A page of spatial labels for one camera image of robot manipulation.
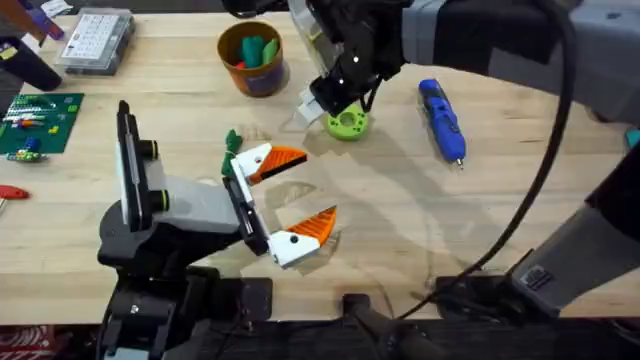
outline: cable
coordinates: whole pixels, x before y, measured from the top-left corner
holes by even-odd
[[[577,58],[576,34],[575,29],[573,28],[573,24],[569,20],[566,11],[559,5],[557,5],[553,0],[534,0],[534,2],[536,3],[537,7],[542,12],[544,12],[551,21],[555,23],[558,30],[560,31],[563,55],[562,87],[560,90],[558,111],[556,113],[555,123],[549,137],[549,144],[547,146],[544,157],[542,158],[542,163],[540,164],[538,173],[536,174],[531,187],[527,191],[527,194],[522,200],[522,203],[513,215],[513,218],[504,229],[495,244],[493,244],[493,246],[491,246],[491,248],[480,259],[478,259],[478,261],[476,261],[474,264],[472,264],[458,276],[456,276],[452,282],[429,294],[424,300],[422,300],[420,303],[418,303],[416,306],[414,306],[404,314],[400,315],[397,319],[406,319],[407,317],[411,316],[429,302],[434,301],[438,295],[449,291],[465,277],[469,276],[471,273],[481,269],[484,265],[486,265],[504,247],[513,233],[516,231],[525,215],[531,208],[531,205],[533,205],[533,202],[540,193],[540,190],[542,189],[542,186],[544,185],[544,182],[547,179],[549,172],[551,171],[553,162],[555,161],[558,150],[560,149],[560,144],[562,143],[564,130],[566,128],[567,121],[569,120],[571,101],[573,100]]]
[[[360,331],[360,334],[362,334],[362,336],[367,341],[367,345],[369,345],[369,349],[373,353],[373,357],[375,358],[375,360],[382,360],[382,356],[380,355],[380,351],[378,350],[378,347],[376,346],[376,339],[373,337],[373,335],[370,332],[367,331],[367,329],[364,328],[362,323],[360,323],[360,319],[358,319],[356,316],[351,316],[351,318],[356,323],[356,327]]]
[[[378,77],[376,78],[376,82],[375,84],[373,84],[373,87],[371,88],[371,94],[369,94],[369,99],[367,99],[367,101],[364,101],[364,96],[360,97],[360,106],[362,106],[362,110],[365,113],[368,113],[369,111],[371,111],[371,108],[373,108],[373,100],[376,98],[376,93],[378,92],[378,88],[380,87],[380,84],[382,84],[382,75],[378,75]]]
[[[107,303],[107,309],[102,314],[102,321],[100,322],[100,327],[98,328],[98,336],[96,338],[96,360],[102,360],[102,337],[104,337],[104,331],[106,330],[107,323],[109,322],[109,318],[111,317],[111,302],[113,301],[113,297],[116,295],[116,290],[120,285],[120,276],[118,276],[118,281],[116,285],[113,287],[113,291],[111,292],[111,297],[109,298],[109,302]]]
[[[238,314],[238,318],[236,319],[236,321],[234,321],[231,327],[229,328],[229,330],[227,330],[224,338],[222,338],[222,341],[220,342],[220,346],[218,346],[218,351],[216,351],[216,355],[213,357],[213,360],[220,359],[220,356],[222,356],[224,351],[227,350],[227,347],[226,347],[227,342],[229,342],[229,339],[231,339],[231,337],[234,336],[233,330],[235,330],[236,327],[240,325],[243,319],[244,319],[244,313],[241,312],[240,314]]]

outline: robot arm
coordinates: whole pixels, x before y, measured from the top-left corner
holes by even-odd
[[[338,115],[404,63],[435,65],[558,94],[559,34],[534,2],[307,0],[323,35],[342,47],[302,107]],[[577,36],[574,99],[600,116],[640,124],[640,7],[566,5]],[[506,275],[495,301],[507,317],[557,316],[577,297],[640,266],[640,149],[634,149],[565,224]]]
[[[558,94],[558,34],[531,2],[309,0],[344,51],[310,86],[332,115],[404,63],[469,71]],[[585,0],[566,6],[577,34],[576,101],[611,121],[639,124],[640,7]]]

